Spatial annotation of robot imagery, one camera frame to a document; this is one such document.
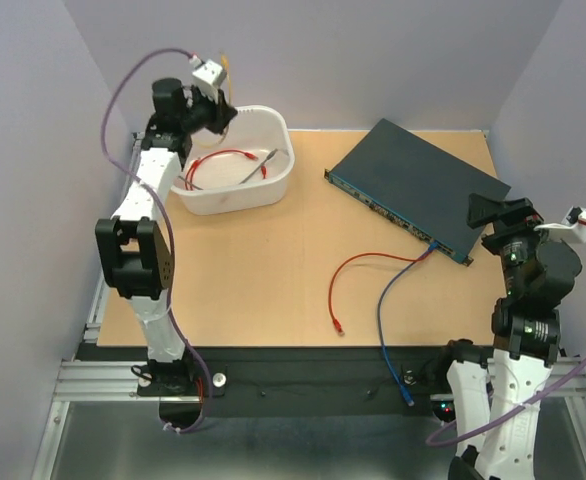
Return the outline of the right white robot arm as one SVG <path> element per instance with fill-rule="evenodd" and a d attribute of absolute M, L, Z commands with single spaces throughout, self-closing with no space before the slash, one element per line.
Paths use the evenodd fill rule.
<path fill-rule="evenodd" d="M 493 352 L 452 341 L 451 356 L 433 366 L 436 384 L 452 390 L 457 453 L 451 479 L 531 479 L 539 402 L 557 360 L 561 301 L 582 264 L 572 249 L 586 242 L 586 209 L 546 223 L 522 198 L 499 201 L 472 194 L 467 224 L 492 225 L 483 247 L 501 260 L 506 295 L 491 318 Z"/>

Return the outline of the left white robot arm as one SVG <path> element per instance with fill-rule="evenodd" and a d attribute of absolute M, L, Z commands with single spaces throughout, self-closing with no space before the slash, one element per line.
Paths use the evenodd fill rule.
<path fill-rule="evenodd" d="M 141 388 L 180 395 L 194 386 L 196 371 L 171 313 L 175 258 L 165 201 L 184 169 L 192 135 L 222 133 L 237 111 L 176 78 L 155 81 L 152 101 L 131 185 L 112 216 L 97 221 L 95 236 L 104 279 L 128 301 L 147 342 L 146 365 L 132 369 Z"/>

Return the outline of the dark network switch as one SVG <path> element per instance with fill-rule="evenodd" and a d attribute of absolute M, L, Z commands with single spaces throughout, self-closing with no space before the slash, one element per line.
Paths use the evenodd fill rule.
<path fill-rule="evenodd" d="M 503 200 L 511 187 L 387 119 L 332 169 L 330 184 L 464 266 L 481 230 L 466 223 L 469 196 Z"/>

